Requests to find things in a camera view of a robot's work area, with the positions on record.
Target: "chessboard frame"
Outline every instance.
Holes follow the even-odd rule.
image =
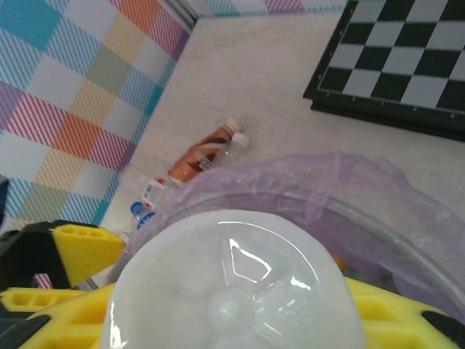
[[[330,64],[332,55],[338,47],[357,5],[358,1],[350,0],[347,2],[341,19],[304,93],[305,98],[313,101],[311,109],[465,141],[465,115],[394,102],[381,102],[318,89],[320,80]]]

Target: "black and white checkered board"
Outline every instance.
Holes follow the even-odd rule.
[[[349,1],[304,97],[465,140],[465,0]]]

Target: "purple plastic bag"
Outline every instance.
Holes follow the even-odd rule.
[[[388,161],[353,154],[287,156],[198,175],[133,232],[108,281],[164,228],[211,209],[286,218],[352,267],[392,274],[401,294],[465,322],[465,223]]]

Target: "colorful checkered wall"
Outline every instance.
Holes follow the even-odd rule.
[[[0,0],[2,230],[100,222],[188,36],[156,0]]]
[[[184,0],[201,17],[343,10],[347,0]]]

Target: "brown drink bottle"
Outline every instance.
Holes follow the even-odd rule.
[[[227,147],[242,125],[236,119],[228,119],[211,135],[189,148],[168,171],[168,176],[178,185],[189,182],[196,175],[211,166],[212,161]]]

